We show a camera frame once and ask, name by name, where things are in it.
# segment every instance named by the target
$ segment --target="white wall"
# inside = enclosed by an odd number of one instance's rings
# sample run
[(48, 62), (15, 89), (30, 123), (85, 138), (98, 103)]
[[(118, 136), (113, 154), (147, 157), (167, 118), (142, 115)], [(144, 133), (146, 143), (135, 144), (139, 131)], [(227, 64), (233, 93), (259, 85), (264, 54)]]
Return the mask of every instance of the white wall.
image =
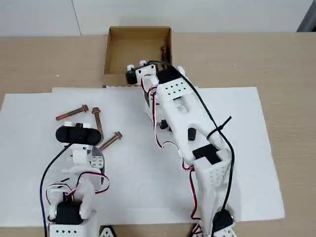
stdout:
[[(83, 35), (110, 26), (177, 32), (294, 32), (313, 0), (73, 0)], [(79, 35), (71, 0), (0, 0), (0, 36)]]
[(78, 36), (71, 0), (0, 0), (0, 36)]

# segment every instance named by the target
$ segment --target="cardboard box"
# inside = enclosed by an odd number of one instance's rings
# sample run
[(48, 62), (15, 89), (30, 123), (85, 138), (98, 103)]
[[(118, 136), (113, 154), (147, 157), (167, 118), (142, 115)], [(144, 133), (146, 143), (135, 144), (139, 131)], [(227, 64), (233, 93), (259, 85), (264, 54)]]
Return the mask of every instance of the cardboard box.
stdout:
[(141, 60), (160, 60), (161, 47), (168, 48), (172, 62), (170, 27), (110, 27), (104, 75), (107, 85), (127, 85), (126, 66)]

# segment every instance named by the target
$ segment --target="copper screw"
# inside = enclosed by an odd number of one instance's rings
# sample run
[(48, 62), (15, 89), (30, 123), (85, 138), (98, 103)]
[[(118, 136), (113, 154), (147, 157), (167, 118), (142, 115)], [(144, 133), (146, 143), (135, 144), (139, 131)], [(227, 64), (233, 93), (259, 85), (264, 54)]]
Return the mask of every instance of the copper screw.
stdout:
[(57, 117), (56, 117), (56, 120), (59, 121), (59, 120), (61, 120), (61, 119), (70, 117), (70, 116), (72, 116), (72, 115), (79, 114), (79, 113), (81, 113), (81, 112), (87, 113), (87, 111), (89, 111), (88, 106), (87, 106), (87, 105), (82, 105), (82, 107), (79, 108), (79, 109), (72, 110), (72, 111), (70, 111), (70, 112), (68, 112), (68, 113), (65, 113), (65, 114), (63, 114), (63, 115), (57, 116)]
[[(163, 62), (168, 63), (167, 46), (166, 46), (166, 45), (164, 45), (163, 47), (161, 47), (161, 52), (162, 52), (161, 60), (162, 60)], [(164, 64), (162, 64), (162, 68), (163, 68), (163, 69), (166, 69), (167, 66), (164, 65)]]
[(102, 135), (102, 139), (101, 139), (101, 141), (102, 141), (103, 140), (103, 130), (102, 130), (102, 124), (101, 124), (101, 120), (100, 120), (101, 110), (98, 107), (94, 107), (92, 109), (92, 113), (94, 114), (95, 122), (97, 124), (97, 128), (98, 128), (99, 132)]
[(113, 142), (115, 142), (117, 139), (122, 138), (122, 134), (120, 132), (115, 132), (114, 136), (111, 137), (108, 141), (106, 141), (101, 147), (99, 147), (100, 150), (106, 149), (108, 146), (110, 146)]

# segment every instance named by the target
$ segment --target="table surface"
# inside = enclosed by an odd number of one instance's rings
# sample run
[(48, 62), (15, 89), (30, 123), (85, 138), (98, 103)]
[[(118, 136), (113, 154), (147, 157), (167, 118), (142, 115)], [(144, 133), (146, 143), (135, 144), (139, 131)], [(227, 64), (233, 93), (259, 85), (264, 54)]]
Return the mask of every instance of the table surface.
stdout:
[[(101, 87), (107, 36), (0, 38), (5, 93)], [(240, 237), (316, 236), (316, 34), (172, 35), (173, 63), (195, 85), (256, 86), (285, 207), (285, 219), (237, 223)], [(184, 237), (189, 224), (115, 226), (118, 236)], [(0, 236), (43, 236), (42, 228), (0, 228)]]

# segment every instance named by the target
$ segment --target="white sheet of paper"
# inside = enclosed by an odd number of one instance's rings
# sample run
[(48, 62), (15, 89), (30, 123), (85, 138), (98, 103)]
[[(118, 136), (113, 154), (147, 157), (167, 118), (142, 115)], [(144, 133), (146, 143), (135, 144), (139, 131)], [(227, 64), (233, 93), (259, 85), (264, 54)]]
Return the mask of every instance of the white sheet of paper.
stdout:
[[(87, 104), (101, 109), (107, 138), (120, 131), (123, 138), (104, 151), (111, 187), (97, 195), (99, 224), (187, 223), (193, 200), (188, 173), (170, 146), (159, 149), (152, 124), (143, 110), (138, 87), (59, 91), (44, 94), (7, 94), (0, 113), (0, 226), (42, 225), (39, 185), (47, 164), (62, 149), (55, 131), (63, 125), (56, 115)], [(257, 89), (202, 88), (202, 98), (221, 124), (233, 119), (223, 132), (236, 153), (235, 177), (241, 209), (237, 221), (284, 217), (283, 201)], [(69, 119), (89, 122), (88, 112)], [(170, 132), (160, 131), (163, 141)], [(44, 187), (56, 181), (69, 165), (67, 151), (48, 172)], [(234, 209), (234, 187), (230, 201)]]

